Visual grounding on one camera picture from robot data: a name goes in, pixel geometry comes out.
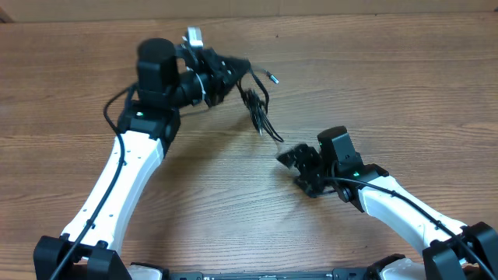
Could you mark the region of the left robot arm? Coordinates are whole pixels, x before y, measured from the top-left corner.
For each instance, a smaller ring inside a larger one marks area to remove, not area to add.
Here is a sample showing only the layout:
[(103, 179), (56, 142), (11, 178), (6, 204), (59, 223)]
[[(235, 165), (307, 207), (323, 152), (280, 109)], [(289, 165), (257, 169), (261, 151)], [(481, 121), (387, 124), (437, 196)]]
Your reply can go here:
[(223, 57), (189, 37), (180, 45), (163, 38), (137, 49), (138, 81), (121, 91), (124, 109), (106, 166), (86, 202), (58, 237), (42, 236), (33, 262), (38, 279), (166, 279), (151, 264), (125, 265), (125, 231), (139, 198), (162, 163), (181, 125), (180, 109), (214, 107), (250, 71), (247, 59)]

